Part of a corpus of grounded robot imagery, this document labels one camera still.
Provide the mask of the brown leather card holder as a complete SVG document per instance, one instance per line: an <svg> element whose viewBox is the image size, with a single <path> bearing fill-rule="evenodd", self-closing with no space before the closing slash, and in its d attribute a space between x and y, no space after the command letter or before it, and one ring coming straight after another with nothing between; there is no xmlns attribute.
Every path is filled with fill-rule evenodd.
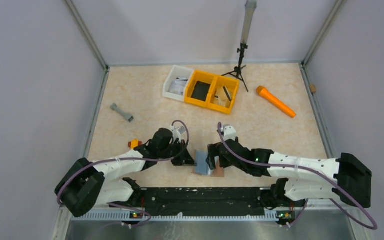
<svg viewBox="0 0 384 240"><path fill-rule="evenodd" d="M192 171L193 174L199 176L207 176L214 178L223 178L225 176L224 169L220 167L219 157L215 157L215 169L211 170L209 165L206 162L208 153L204 151L197 150L195 152L195 167Z"/></svg>

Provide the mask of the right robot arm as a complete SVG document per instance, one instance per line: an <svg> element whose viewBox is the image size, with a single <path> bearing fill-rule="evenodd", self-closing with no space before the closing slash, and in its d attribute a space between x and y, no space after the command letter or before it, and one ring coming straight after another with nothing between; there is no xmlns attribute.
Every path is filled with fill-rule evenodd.
<svg viewBox="0 0 384 240"><path fill-rule="evenodd" d="M294 202L332 199L352 207L371 207L372 172L357 157L311 159L270 149L248 149L238 139L209 144L206 163L211 170L235 167L253 177L277 178L282 190L273 190Z"/></svg>

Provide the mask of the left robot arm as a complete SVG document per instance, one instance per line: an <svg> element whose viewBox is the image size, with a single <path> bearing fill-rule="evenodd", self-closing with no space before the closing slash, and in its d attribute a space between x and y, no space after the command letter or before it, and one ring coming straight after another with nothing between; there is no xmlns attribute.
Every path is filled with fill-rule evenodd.
<svg viewBox="0 0 384 240"><path fill-rule="evenodd" d="M152 139L110 159L77 160L55 188L57 203L73 216L81 217L95 207L109 203L128 202L138 189L136 183L124 176L140 173L159 162L173 165L193 165L187 146L186 126L160 128Z"/></svg>

